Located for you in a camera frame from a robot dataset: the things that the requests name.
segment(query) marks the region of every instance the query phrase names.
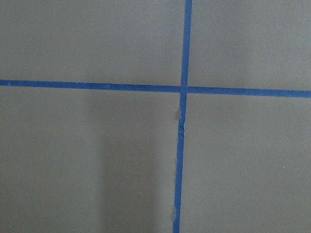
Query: blue tape strip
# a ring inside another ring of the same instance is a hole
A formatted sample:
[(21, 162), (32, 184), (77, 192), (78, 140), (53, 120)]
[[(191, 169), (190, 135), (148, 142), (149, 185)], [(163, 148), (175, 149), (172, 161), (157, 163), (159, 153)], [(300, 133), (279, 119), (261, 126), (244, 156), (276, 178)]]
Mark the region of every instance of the blue tape strip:
[(180, 205), (181, 205), (181, 189), (183, 177), (185, 121), (186, 121), (189, 51), (190, 51), (191, 8), (192, 8), (192, 0), (186, 0), (184, 41), (183, 41), (183, 54), (181, 65), (180, 102), (179, 102), (180, 119), (178, 123), (178, 136), (177, 136), (178, 137), (177, 163), (176, 163), (175, 201), (174, 201), (175, 219), (173, 223), (173, 233), (179, 233), (179, 226), (180, 226)]
[(149, 91), (149, 92), (174, 92), (174, 93), (180, 92), (179, 86), (135, 85), (135, 84), (113, 84), (113, 83), (73, 83), (73, 82), (0, 80), (0, 86), (52, 87), (52, 88), (72, 88), (72, 89)]
[(114, 83), (74, 83), (74, 82), (47, 82), (47, 81), (19, 81), (0, 80), (0, 86), (50, 87), (69, 89), (117, 90), (117, 91), (148, 91), (148, 92), (188, 92), (193, 94), (238, 95), (238, 96), (271, 96), (291, 98), (311, 98), (311, 91), (250, 89), (229, 87), (198, 87), (188, 86), (185, 81), (182, 86), (166, 85), (137, 85)]
[(297, 90), (272, 90), (272, 89), (247, 89), (247, 88), (221, 88), (221, 87), (189, 86), (188, 87), (188, 93), (240, 95), (240, 96), (272, 96), (272, 97), (311, 98), (311, 91), (297, 91)]

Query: blue painter's tape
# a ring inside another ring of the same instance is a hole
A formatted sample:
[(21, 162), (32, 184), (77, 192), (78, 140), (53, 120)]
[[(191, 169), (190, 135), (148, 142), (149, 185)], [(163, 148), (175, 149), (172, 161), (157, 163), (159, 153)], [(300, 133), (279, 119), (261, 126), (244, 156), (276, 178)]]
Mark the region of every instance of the blue painter's tape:
[(180, 92), (179, 86), (135, 85), (135, 84), (113, 84), (113, 83), (73, 83), (73, 82), (0, 80), (0, 86), (52, 87), (52, 88), (72, 88), (72, 89), (174, 92), (174, 93)]
[(224, 87), (189, 86), (188, 87), (188, 93), (239, 95), (239, 96), (271, 96), (271, 97), (311, 98), (311, 91), (224, 88)]
[(181, 189), (183, 177), (183, 158), (184, 158), (184, 141), (185, 141), (185, 121), (187, 106), (187, 88), (188, 88), (188, 70), (189, 70), (189, 51), (190, 51), (190, 30), (191, 30), (191, 8), (192, 0), (185, 2), (185, 21), (184, 21), (184, 39), (183, 54), (181, 65), (181, 84), (180, 84), (180, 119), (178, 123), (177, 138), (177, 163), (176, 163), (176, 181), (175, 181), (175, 218), (173, 223), (173, 233), (179, 233), (180, 226), (180, 206), (181, 206)]

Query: vertical tape strip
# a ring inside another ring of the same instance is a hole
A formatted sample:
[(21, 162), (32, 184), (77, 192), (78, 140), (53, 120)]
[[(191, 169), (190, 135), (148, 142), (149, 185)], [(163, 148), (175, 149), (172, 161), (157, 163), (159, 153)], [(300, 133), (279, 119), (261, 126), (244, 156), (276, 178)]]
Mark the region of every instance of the vertical tape strip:
[(180, 119), (178, 123), (178, 136), (177, 136), (177, 163), (176, 163), (175, 203), (174, 203), (175, 219), (173, 223), (173, 233), (179, 233), (179, 225), (180, 225), (181, 187), (183, 177), (185, 121), (186, 121), (189, 51), (190, 51), (191, 8), (192, 8), (192, 0), (186, 0), (183, 54), (181, 66), (180, 102), (179, 102)]

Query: gray painted square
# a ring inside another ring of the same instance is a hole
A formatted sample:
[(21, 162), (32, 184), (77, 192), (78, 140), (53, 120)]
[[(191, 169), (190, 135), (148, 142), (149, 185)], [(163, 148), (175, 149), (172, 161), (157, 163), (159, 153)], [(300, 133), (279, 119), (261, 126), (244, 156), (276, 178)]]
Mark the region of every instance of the gray painted square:
[(309, 233), (310, 99), (190, 94), (181, 232)]
[(179, 85), (182, 0), (1, 0), (0, 78)]
[(178, 94), (1, 87), (0, 99), (0, 232), (172, 232)]
[(189, 85), (311, 89), (310, 0), (193, 0)]

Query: gray wall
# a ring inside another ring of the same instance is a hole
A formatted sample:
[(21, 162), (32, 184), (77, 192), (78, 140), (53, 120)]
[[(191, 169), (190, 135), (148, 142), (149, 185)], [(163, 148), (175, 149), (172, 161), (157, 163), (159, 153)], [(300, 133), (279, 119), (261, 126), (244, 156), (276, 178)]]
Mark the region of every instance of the gray wall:
[[(189, 85), (311, 90), (311, 1), (193, 0)], [(184, 1), (2, 0), (0, 79), (179, 85)], [(170, 233), (178, 93), (0, 87), (0, 232)], [(309, 233), (310, 99), (188, 94), (182, 233)]]

